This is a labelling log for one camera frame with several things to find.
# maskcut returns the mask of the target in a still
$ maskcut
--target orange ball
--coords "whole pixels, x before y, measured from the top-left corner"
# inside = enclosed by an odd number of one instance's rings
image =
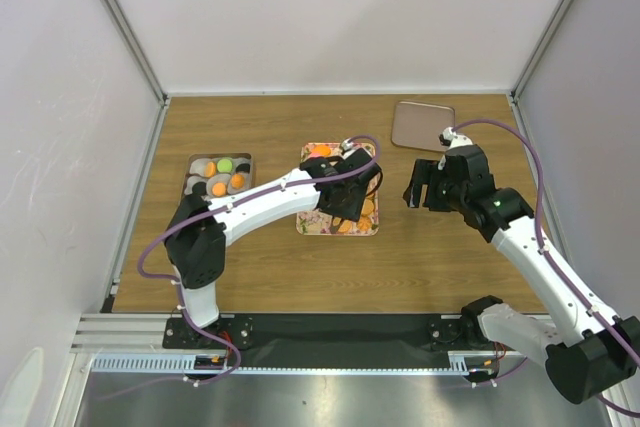
[[[214,175],[216,175],[216,164],[209,162],[204,166],[204,176],[213,177]]]
[[[244,187],[244,176],[242,174],[235,174],[231,177],[231,187],[234,189],[241,189]]]
[[[331,149],[325,144],[316,145],[311,151],[311,155],[314,157],[319,155],[322,157],[329,157],[331,155]]]
[[[211,192],[216,197],[222,197],[227,193],[227,186],[225,185],[224,182],[218,182],[217,184],[213,185]]]

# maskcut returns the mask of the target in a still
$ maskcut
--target cable clip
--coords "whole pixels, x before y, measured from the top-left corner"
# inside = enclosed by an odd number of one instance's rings
[[[353,142],[351,141],[351,139],[343,140],[342,143],[340,144],[340,150],[342,151],[343,154],[352,149],[353,149]]]
[[[451,142],[453,139],[457,137],[455,131],[452,127],[447,127],[442,131],[442,138]]]

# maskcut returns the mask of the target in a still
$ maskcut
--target gray wall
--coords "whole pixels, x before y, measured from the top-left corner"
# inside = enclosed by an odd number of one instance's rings
[[[576,0],[521,102],[575,269],[623,316],[640,316],[639,86],[640,0]]]
[[[104,293],[158,104],[100,0],[0,0],[0,52],[0,392],[42,347],[30,425],[43,426],[80,313]]]

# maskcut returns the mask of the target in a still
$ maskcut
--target green ball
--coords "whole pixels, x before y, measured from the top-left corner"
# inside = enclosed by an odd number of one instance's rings
[[[218,172],[228,174],[233,170],[233,163],[231,159],[220,159],[218,161]]]

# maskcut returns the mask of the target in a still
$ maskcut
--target white wall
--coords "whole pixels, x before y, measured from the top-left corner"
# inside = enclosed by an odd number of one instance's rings
[[[510,89],[558,0],[120,0],[171,93]]]
[[[0,391],[44,348],[30,425],[104,293],[158,104],[100,0],[0,0]]]
[[[575,269],[625,318],[640,317],[639,32],[640,0],[576,0],[522,99]]]

